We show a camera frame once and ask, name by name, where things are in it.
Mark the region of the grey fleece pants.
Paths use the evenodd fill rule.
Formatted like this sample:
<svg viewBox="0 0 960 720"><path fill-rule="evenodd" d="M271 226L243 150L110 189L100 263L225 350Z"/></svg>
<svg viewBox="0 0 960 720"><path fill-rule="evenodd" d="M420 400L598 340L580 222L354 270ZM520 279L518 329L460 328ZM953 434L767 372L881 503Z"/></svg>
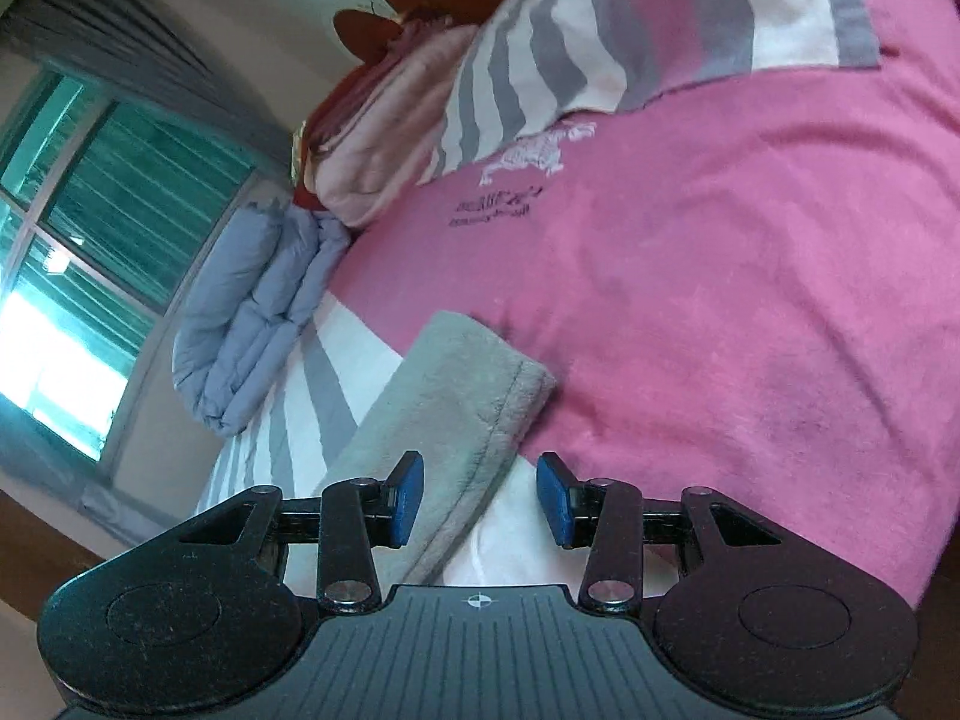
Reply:
<svg viewBox="0 0 960 720"><path fill-rule="evenodd" d="M421 328L325 478L382 479L407 450L423 457L409 541L374 558L384 587L441 580L555 387L545 366L464 314L441 310Z"/></svg>

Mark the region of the folded blue grey duvet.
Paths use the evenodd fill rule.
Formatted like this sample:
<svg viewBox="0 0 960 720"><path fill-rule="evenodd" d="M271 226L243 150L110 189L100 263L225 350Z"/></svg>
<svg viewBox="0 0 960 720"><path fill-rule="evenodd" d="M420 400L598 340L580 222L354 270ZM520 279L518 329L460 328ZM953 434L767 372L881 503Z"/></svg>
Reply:
<svg viewBox="0 0 960 720"><path fill-rule="evenodd" d="M329 211L236 210L195 277L172 343L172 387L226 439L262 405L352 242Z"/></svg>

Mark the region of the striped pink grey bedsheet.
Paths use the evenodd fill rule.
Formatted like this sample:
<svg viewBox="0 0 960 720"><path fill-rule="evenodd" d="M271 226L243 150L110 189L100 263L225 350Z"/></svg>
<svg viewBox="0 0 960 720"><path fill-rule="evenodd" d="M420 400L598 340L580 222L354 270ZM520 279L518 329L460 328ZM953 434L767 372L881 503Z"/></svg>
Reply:
<svg viewBox="0 0 960 720"><path fill-rule="evenodd" d="M716 489L918 601L958 515L958 11L866 0L872 70L687 86L425 181L356 239L202 494L308 497L441 310L555 377L446 562L566 582L535 460Z"/></svg>

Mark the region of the window with green shutters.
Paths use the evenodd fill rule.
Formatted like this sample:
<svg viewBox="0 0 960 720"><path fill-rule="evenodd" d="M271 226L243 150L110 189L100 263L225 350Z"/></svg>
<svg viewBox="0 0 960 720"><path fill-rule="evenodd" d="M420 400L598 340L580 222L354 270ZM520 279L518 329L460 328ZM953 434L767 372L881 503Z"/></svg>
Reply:
<svg viewBox="0 0 960 720"><path fill-rule="evenodd" d="M254 165L55 71L5 88L2 395L98 461L146 342Z"/></svg>

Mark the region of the striped grey white pillow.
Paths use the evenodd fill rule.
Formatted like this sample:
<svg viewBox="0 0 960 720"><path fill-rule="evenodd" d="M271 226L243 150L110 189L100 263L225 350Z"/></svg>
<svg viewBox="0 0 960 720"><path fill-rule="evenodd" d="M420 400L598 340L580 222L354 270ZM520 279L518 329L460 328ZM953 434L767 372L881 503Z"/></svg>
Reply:
<svg viewBox="0 0 960 720"><path fill-rule="evenodd" d="M425 181L687 86L793 68L872 70L866 0L505 0L473 39Z"/></svg>

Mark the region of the grey curtain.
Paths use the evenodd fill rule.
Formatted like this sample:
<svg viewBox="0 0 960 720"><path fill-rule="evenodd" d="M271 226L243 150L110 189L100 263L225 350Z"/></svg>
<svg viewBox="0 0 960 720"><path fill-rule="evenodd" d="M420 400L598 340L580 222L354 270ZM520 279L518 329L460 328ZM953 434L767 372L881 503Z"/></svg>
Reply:
<svg viewBox="0 0 960 720"><path fill-rule="evenodd" d="M13 0L2 43L16 54L224 138L290 179L290 133L213 47L161 0Z"/></svg>

